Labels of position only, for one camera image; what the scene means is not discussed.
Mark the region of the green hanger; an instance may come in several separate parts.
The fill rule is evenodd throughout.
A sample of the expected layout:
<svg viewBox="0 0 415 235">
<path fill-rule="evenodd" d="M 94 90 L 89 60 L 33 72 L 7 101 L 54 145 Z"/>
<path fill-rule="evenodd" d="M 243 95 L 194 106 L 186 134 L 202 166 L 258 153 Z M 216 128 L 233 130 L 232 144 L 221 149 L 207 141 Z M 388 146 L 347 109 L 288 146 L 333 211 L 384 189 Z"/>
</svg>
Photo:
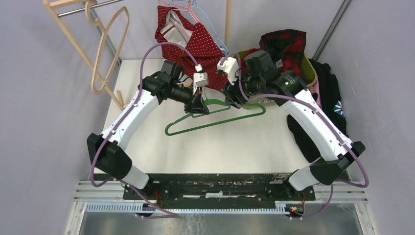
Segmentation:
<svg viewBox="0 0 415 235">
<path fill-rule="evenodd" d="M 221 125 L 221 124 L 225 124 L 225 123 L 229 123 L 229 122 L 235 122 L 238 120 L 243 120 L 243 119 L 248 119 L 248 118 L 253 118 L 253 117 L 257 117 L 257 116 L 261 116 L 266 114 L 266 107 L 262 104 L 259 103 L 246 103 L 245 105 L 242 106 L 242 108 L 245 109 L 250 109 L 250 108 L 255 108 L 257 109 L 257 111 L 255 112 L 248 112 L 248 113 L 241 113 L 240 115 L 230 115 L 231 113 L 231 105 L 226 104 L 223 101 L 220 101 L 218 99 L 208 99 L 206 101 L 204 101 L 204 104 L 206 106 L 221 106 L 220 109 L 214 110 L 214 111 L 210 111 L 208 114 L 193 114 L 193 113 L 188 113 L 184 116 L 182 116 L 181 118 L 169 123 L 168 125 L 166 125 L 165 129 L 164 129 L 164 133 L 167 136 L 175 136 L 175 135 L 180 135 L 180 134 L 184 134 L 184 133 L 188 133 L 188 132 L 192 132 L 192 131 L 196 131 L 196 130 L 200 130 L 200 129 L 205 129 L 208 127 L 213 127 L 213 126 L 217 126 L 217 125 Z M 185 129 L 181 129 L 181 130 L 177 130 L 177 131 L 171 131 L 171 128 L 187 119 L 200 119 L 203 117 L 207 117 L 207 116 L 218 116 L 218 118 L 212 118 L 211 122 L 209 123 L 205 123 L 205 124 L 201 124 L 201 125 L 197 125 L 197 126 L 190 126 L 188 128 Z"/>
</svg>

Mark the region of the red plaid shirt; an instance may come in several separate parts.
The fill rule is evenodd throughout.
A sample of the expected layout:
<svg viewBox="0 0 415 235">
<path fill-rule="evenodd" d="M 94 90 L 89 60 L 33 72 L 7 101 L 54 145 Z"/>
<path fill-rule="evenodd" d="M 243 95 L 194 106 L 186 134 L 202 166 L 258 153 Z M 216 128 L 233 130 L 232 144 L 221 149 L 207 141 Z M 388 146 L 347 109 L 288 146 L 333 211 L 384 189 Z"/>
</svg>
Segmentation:
<svg viewBox="0 0 415 235">
<path fill-rule="evenodd" d="M 280 72 L 294 71 L 302 79 L 305 75 L 300 69 L 306 47 L 306 32 L 284 29 L 266 33 L 260 37 L 259 48 L 248 50 L 242 57 L 242 68 L 247 73 L 245 57 L 259 50 L 267 51 Z"/>
</svg>

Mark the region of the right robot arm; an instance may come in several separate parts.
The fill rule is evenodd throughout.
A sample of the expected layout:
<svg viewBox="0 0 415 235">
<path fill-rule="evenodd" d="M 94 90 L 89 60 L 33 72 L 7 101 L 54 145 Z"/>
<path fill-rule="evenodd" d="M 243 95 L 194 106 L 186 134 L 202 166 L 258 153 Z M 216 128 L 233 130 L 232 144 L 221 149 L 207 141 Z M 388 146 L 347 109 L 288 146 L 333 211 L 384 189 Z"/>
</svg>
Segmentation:
<svg viewBox="0 0 415 235">
<path fill-rule="evenodd" d="M 284 180 L 283 195 L 297 199 L 302 190 L 317 184 L 331 185 L 352 164 L 356 163 L 369 186 L 368 175 L 358 157 L 365 151 L 360 141 L 352 141 L 341 132 L 317 105 L 304 81 L 292 70 L 280 72 L 270 54 L 259 50 L 247 56 L 248 76 L 242 75 L 240 56 L 228 54 L 217 64 L 219 74 L 226 74 L 228 84 L 222 89 L 226 101 L 240 108 L 259 98 L 273 100 L 302 127 L 317 147 L 320 156 L 309 165 L 291 173 Z"/>
</svg>

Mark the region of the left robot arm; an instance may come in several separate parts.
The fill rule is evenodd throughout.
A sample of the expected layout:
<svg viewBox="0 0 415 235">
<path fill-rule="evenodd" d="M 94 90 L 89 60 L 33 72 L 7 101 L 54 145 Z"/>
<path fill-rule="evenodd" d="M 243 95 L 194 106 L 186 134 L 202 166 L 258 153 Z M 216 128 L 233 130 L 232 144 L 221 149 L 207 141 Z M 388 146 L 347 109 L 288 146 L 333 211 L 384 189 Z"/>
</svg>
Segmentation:
<svg viewBox="0 0 415 235">
<path fill-rule="evenodd" d="M 91 133 L 87 138 L 92 169 L 98 168 L 113 179 L 133 185 L 142 199 L 153 195 L 154 186 L 149 183 L 150 176 L 134 166 L 125 152 L 139 126 L 167 99 L 184 104 L 188 113 L 208 113 L 197 89 L 178 84 L 183 71 L 179 64 L 164 61 L 159 71 L 143 78 L 132 100 L 116 120 L 100 134 Z"/>
</svg>

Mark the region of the pink hanger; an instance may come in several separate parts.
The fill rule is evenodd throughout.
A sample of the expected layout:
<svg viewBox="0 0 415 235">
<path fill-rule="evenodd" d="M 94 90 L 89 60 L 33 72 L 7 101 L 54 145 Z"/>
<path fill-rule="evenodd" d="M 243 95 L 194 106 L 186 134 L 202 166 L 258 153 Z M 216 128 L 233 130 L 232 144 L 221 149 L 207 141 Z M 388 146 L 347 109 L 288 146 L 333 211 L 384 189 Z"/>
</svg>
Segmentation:
<svg viewBox="0 0 415 235">
<path fill-rule="evenodd" d="M 165 5 L 176 8 L 176 12 L 180 12 L 183 16 L 190 16 L 193 23 L 198 24 L 198 19 L 194 9 L 196 8 L 195 0 L 158 0 L 159 5 Z"/>
</svg>

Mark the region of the green plastic basket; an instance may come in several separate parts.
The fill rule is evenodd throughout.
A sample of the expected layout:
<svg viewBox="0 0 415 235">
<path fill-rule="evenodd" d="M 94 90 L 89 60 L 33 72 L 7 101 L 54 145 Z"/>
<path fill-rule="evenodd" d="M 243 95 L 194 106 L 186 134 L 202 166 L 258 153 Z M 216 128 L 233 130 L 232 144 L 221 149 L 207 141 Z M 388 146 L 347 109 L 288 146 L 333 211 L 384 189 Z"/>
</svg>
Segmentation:
<svg viewBox="0 0 415 235">
<path fill-rule="evenodd" d="M 250 54 L 250 52 L 255 52 L 257 51 L 256 48 L 250 49 L 250 50 L 243 50 L 238 52 L 239 56 L 241 57 L 242 62 L 244 61 L 244 57 L 248 54 Z M 302 72 L 303 75 L 303 79 L 306 82 L 307 87 L 315 87 L 315 84 L 318 81 L 318 76 L 317 73 L 314 69 L 314 67 L 312 66 L 310 60 L 308 59 L 307 55 L 304 53 L 303 59 L 300 62 L 299 65 L 300 71 Z M 267 106 L 276 106 L 276 103 L 273 102 L 272 100 L 266 99 L 266 98 L 262 98 L 259 99 L 257 102 L 257 104 L 260 104 L 264 107 Z"/>
</svg>

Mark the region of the blue floral garment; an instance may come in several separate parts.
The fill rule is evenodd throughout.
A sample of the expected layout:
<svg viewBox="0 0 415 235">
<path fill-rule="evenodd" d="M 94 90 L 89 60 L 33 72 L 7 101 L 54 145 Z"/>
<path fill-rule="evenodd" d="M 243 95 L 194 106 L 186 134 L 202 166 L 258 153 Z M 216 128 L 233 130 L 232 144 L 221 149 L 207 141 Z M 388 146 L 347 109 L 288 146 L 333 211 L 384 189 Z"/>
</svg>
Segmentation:
<svg viewBox="0 0 415 235">
<path fill-rule="evenodd" d="M 226 49 L 226 48 L 224 48 L 224 47 L 222 47 L 222 46 L 219 46 L 219 49 L 225 54 L 225 55 L 228 55 L 229 54 L 229 51 Z"/>
</svg>

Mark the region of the red polka dot garment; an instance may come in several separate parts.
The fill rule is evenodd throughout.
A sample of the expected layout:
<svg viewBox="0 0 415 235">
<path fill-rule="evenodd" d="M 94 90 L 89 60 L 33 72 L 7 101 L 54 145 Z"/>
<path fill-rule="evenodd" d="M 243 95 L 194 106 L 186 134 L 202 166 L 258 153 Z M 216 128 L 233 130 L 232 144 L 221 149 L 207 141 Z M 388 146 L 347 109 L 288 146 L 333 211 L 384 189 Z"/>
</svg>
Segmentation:
<svg viewBox="0 0 415 235">
<path fill-rule="evenodd" d="M 192 24 L 177 8 L 159 5 L 155 39 L 158 43 L 171 42 L 183 46 L 207 73 L 207 88 L 220 91 L 228 82 L 217 72 L 217 63 L 225 57 L 203 24 Z"/>
</svg>

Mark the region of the pink cloth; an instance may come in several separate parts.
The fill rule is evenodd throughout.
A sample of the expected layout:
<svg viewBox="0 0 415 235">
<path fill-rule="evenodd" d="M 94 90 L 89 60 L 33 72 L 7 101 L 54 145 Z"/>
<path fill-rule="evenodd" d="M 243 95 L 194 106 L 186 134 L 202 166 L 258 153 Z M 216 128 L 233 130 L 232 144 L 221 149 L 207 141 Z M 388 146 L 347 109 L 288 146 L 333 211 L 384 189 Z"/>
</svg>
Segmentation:
<svg viewBox="0 0 415 235">
<path fill-rule="evenodd" d="M 322 104 L 321 104 L 321 95 L 320 95 L 320 86 L 319 86 L 319 82 L 318 79 L 316 78 L 315 81 L 313 82 L 313 84 L 310 84 L 310 86 L 308 86 L 309 91 L 312 94 L 313 99 L 315 100 L 316 104 L 322 108 Z"/>
</svg>

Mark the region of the black garment with flower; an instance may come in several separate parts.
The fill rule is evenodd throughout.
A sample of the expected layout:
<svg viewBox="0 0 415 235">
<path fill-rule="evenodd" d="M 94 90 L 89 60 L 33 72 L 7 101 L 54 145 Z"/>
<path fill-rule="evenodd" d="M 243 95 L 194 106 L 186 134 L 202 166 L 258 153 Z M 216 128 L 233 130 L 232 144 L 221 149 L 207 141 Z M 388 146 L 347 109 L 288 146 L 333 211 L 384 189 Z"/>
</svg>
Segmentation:
<svg viewBox="0 0 415 235">
<path fill-rule="evenodd" d="M 310 62 L 318 76 L 322 110 L 333 124 L 346 135 L 346 119 L 337 77 L 331 73 L 329 64 L 321 64 L 313 59 L 310 59 Z M 290 115 L 287 116 L 287 125 L 294 136 L 297 146 L 308 162 L 311 163 L 320 157 L 318 148 Z"/>
</svg>

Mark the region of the wooden clothes rack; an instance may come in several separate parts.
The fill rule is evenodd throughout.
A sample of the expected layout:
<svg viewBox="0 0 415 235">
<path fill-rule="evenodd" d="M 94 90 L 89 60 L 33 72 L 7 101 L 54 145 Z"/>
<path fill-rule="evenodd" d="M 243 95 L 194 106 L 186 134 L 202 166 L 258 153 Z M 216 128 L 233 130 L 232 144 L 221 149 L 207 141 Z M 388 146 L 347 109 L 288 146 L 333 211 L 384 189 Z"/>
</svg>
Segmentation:
<svg viewBox="0 0 415 235">
<path fill-rule="evenodd" d="M 126 7 L 122 7 L 118 9 L 113 16 L 108 21 L 107 25 L 104 25 L 102 21 L 96 17 L 93 18 L 91 11 L 92 8 L 98 5 L 98 2 L 95 0 L 85 0 L 83 3 L 85 4 L 85 8 L 81 9 L 82 12 L 85 13 L 87 21 L 93 25 L 101 29 L 102 35 L 99 42 L 99 46 L 97 49 L 97 54 L 95 57 L 95 60 L 92 61 L 89 56 L 86 54 L 85 50 L 82 48 L 82 46 L 79 44 L 79 42 L 76 40 L 72 32 L 69 30 L 69 28 L 66 26 L 66 24 L 61 20 L 61 15 L 57 13 L 57 9 L 72 6 L 75 4 L 78 4 L 79 2 L 77 0 L 55 0 L 55 1 L 43 1 L 44 7 L 47 9 L 49 14 L 53 17 L 53 19 L 56 21 L 56 23 L 59 25 L 61 30 L 64 32 L 66 37 L 71 41 L 72 45 L 75 47 L 77 52 L 81 55 L 81 57 L 84 59 L 84 61 L 87 63 L 87 65 L 92 70 L 92 80 L 91 80 L 91 89 L 95 94 L 101 94 L 103 91 L 106 91 L 112 98 L 112 100 L 115 102 L 115 104 L 118 106 L 120 110 L 124 110 L 127 105 L 123 102 L 122 96 L 120 92 L 114 92 L 111 88 L 108 86 L 108 81 L 115 69 L 116 64 L 119 61 L 119 55 L 122 50 L 129 23 L 130 23 L 130 17 L 129 17 L 129 11 Z M 126 22 L 124 24 L 124 27 L 122 28 L 122 34 L 121 34 L 121 41 L 115 51 L 113 61 L 110 65 L 110 68 L 105 76 L 102 76 L 99 72 L 101 57 L 103 48 L 105 46 L 106 40 L 108 38 L 108 33 L 110 29 L 112 28 L 112 25 L 114 22 L 120 18 L 121 16 L 126 17 Z M 168 59 L 172 62 L 176 62 L 179 65 L 183 66 L 185 69 L 185 74 L 192 77 L 193 73 L 196 72 L 195 66 L 198 65 L 194 64 L 191 61 L 191 58 L 189 55 L 187 55 L 183 50 L 175 47 L 175 46 L 162 46 L 162 56 L 165 59 Z"/>
</svg>

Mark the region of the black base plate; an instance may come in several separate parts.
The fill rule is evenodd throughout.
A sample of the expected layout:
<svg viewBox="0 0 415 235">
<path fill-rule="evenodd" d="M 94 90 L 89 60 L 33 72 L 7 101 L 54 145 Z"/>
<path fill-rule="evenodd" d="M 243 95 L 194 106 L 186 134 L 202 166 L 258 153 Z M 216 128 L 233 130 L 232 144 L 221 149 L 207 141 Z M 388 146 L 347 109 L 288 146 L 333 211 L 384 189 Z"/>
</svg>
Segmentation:
<svg viewBox="0 0 415 235">
<path fill-rule="evenodd" d="M 313 187 L 296 191 L 286 173 L 150 174 L 140 193 L 163 209 L 274 209 L 276 201 L 314 201 Z"/>
</svg>

